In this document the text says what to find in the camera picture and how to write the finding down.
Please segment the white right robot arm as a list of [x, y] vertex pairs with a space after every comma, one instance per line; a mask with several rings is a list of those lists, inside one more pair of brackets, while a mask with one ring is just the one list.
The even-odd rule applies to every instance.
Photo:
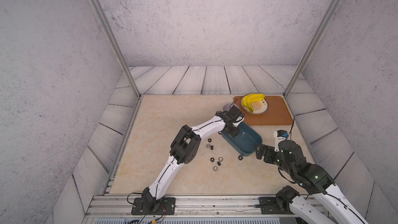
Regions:
[[[317, 164], [306, 161], [301, 146], [291, 140], [280, 141], [276, 147], [259, 145], [256, 157], [286, 172], [297, 184], [318, 200], [339, 224], [366, 224], [366, 219], [347, 200], [329, 173]], [[294, 214], [308, 224], [331, 224], [331, 219], [310, 205], [297, 190], [285, 186], [276, 195], [274, 208], [281, 214]]]

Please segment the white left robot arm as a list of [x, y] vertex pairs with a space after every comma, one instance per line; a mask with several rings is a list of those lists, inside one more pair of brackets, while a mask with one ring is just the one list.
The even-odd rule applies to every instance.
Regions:
[[160, 203], [179, 170], [195, 158], [203, 139], [215, 133], [227, 133], [234, 138], [239, 133], [238, 126], [244, 119], [245, 115], [233, 107], [229, 111], [217, 111], [210, 120], [197, 126], [183, 126], [171, 144], [166, 165], [156, 180], [143, 190], [142, 200], [145, 206], [152, 209]]

